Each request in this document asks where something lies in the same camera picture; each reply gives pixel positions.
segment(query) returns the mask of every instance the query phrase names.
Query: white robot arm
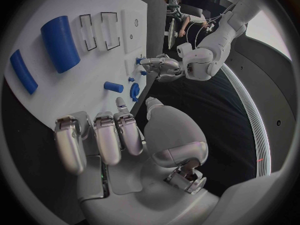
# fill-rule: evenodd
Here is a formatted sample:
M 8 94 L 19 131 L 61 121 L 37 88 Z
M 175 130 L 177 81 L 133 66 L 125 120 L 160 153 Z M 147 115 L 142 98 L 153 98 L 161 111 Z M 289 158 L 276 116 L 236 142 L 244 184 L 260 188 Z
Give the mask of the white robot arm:
M 169 57 L 143 59 L 138 62 L 148 72 L 157 72 L 159 82 L 171 82 L 182 76 L 191 80 L 209 80 L 216 75 L 229 56 L 232 40 L 246 31 L 246 24 L 259 11 L 260 8 L 253 0 L 238 0 L 233 11 L 222 15 L 218 29 L 205 37 L 196 49 L 193 50 L 190 43 L 177 47 L 182 62 Z

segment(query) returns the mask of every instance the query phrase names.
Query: white board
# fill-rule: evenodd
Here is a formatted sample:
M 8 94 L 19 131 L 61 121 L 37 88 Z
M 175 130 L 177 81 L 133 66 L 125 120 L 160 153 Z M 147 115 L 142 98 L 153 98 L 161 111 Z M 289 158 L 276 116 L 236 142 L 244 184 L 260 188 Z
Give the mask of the white board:
M 141 16 L 142 34 L 138 51 L 125 53 L 121 23 L 123 9 L 137 11 Z M 79 15 L 91 14 L 93 19 L 100 12 L 117 13 L 120 46 L 109 51 L 98 49 L 87 51 Z M 50 60 L 40 31 L 45 23 L 59 16 L 68 16 L 74 43 L 81 59 L 79 64 L 61 74 L 56 71 Z M 147 4 L 141 0 L 45 0 L 24 24 L 10 53 L 12 55 L 20 49 L 38 88 L 30 95 L 19 81 L 9 60 L 4 75 L 11 90 L 25 108 L 53 130 L 56 119 L 70 113 L 86 111 L 91 120 L 99 112 L 117 113 L 115 103 L 117 97 L 122 97 L 131 110 L 135 103 L 130 98 L 133 83 L 128 81 L 128 77 L 135 78 L 141 94 L 146 86 L 146 76 L 140 74 L 140 70 L 144 70 L 141 66 L 135 67 L 134 71 L 131 70 L 128 76 L 125 61 L 134 61 L 134 57 L 140 52 L 142 56 L 147 56 L 146 40 Z M 122 84 L 123 92 L 105 90 L 103 86 L 106 81 Z

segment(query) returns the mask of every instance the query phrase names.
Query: person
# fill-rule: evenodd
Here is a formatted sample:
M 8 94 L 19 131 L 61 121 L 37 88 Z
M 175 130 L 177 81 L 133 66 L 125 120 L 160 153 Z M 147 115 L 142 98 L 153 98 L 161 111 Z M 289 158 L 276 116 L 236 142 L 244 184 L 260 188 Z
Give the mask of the person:
M 198 16 L 193 16 L 189 14 L 183 14 L 183 19 L 184 22 L 182 23 L 181 29 L 179 30 L 178 37 L 183 37 L 186 34 L 186 27 L 189 23 L 194 23 L 198 22 L 204 27 L 203 29 L 205 30 L 208 27 L 208 23 L 202 14 L 201 17 Z

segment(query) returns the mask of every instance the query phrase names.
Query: person's hand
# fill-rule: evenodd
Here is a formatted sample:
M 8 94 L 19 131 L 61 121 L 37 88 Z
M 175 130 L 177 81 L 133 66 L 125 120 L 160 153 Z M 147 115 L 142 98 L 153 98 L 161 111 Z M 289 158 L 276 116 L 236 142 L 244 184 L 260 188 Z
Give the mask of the person's hand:
M 180 29 L 178 37 L 183 37 L 184 35 L 186 35 L 186 31 L 184 29 Z

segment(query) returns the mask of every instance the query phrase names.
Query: blue curved block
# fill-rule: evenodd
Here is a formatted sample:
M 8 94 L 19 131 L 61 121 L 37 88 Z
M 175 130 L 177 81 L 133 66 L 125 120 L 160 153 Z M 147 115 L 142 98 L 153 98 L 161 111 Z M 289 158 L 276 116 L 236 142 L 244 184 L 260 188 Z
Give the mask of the blue curved block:
M 111 91 L 114 91 L 114 92 L 117 92 L 117 93 L 121 94 L 124 90 L 124 87 L 121 84 L 106 81 L 104 83 L 104 89 L 111 90 Z
M 73 68 L 80 62 L 68 16 L 59 16 L 50 20 L 41 27 L 40 32 L 49 56 L 59 74 Z
M 11 55 L 10 62 L 23 86 L 30 94 L 33 94 L 38 88 L 38 84 L 28 71 L 19 49 Z

